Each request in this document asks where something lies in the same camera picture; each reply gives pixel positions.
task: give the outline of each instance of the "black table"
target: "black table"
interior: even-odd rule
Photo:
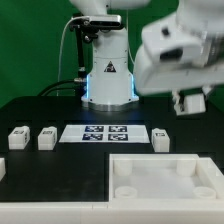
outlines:
[[[211,157],[224,172],[224,114],[208,103],[207,112],[177,117],[170,98],[144,98],[136,109],[97,112],[81,107],[75,97],[22,97],[0,110],[0,157],[7,174],[0,182],[0,202],[108,201],[109,155],[154,153],[151,143],[57,143],[38,151],[42,128],[67,124],[141,124],[151,136],[166,129],[170,153]],[[31,140],[25,150],[9,151],[8,135],[27,125]]]

